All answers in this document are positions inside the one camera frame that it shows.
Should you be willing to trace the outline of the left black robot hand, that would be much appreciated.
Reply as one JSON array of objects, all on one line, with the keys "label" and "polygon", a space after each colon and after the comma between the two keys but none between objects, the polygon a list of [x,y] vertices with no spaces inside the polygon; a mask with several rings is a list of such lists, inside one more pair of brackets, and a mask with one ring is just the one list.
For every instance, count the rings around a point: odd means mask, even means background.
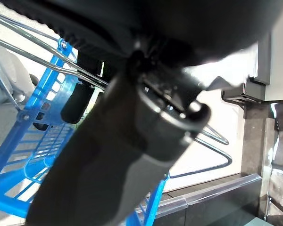
[{"label": "left black robot hand", "polygon": [[264,37],[283,0],[5,0],[117,69],[29,208],[29,226],[116,226],[208,123],[183,68]]}]

